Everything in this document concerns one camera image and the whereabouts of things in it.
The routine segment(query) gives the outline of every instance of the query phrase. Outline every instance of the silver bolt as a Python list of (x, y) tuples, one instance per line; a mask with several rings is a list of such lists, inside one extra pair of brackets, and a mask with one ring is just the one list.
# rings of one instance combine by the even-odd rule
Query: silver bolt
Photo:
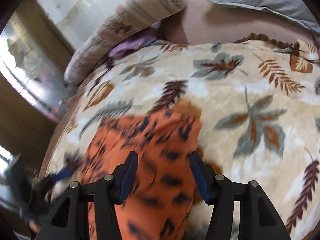
[(79, 185), (79, 182), (77, 182), (77, 181), (73, 181), (73, 182), (70, 183), (70, 187), (71, 188), (78, 187), (78, 185)]
[(258, 183), (256, 180), (250, 181), (250, 184), (251, 184), (252, 187), (257, 187), (257, 186), (259, 186), (259, 183)]
[(106, 176), (104, 176), (104, 180), (112, 180), (113, 176), (112, 174), (107, 174)]
[(224, 180), (224, 176), (221, 174), (216, 175), (216, 180)]

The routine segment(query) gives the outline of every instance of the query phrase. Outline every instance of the beige blanket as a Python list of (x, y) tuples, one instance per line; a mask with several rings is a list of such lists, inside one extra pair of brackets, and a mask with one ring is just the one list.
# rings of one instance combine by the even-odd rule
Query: beige blanket
[[(318, 62), (316, 49), (303, 41), (288, 49), (253, 40), (143, 48), (94, 71), (47, 172), (59, 171), (66, 155), (83, 155), (102, 117), (189, 100), (202, 110), (204, 160), (220, 165), (232, 181), (257, 180), (291, 238), (302, 240), (320, 219), (320, 73), (311, 62)], [(60, 182), (53, 197), (78, 177)], [(200, 203), (189, 220), (209, 223), (211, 213)]]

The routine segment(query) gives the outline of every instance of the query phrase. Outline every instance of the orange fabric with black spots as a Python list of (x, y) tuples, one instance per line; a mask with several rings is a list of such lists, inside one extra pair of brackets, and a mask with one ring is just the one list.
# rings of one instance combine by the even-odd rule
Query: orange fabric with black spots
[[(81, 183), (112, 173), (137, 152), (132, 193), (115, 206), (124, 240), (181, 239), (196, 189), (187, 155), (197, 148), (200, 128), (199, 119), (169, 110), (102, 120), (85, 153)], [(89, 231), (97, 239), (93, 203)]]

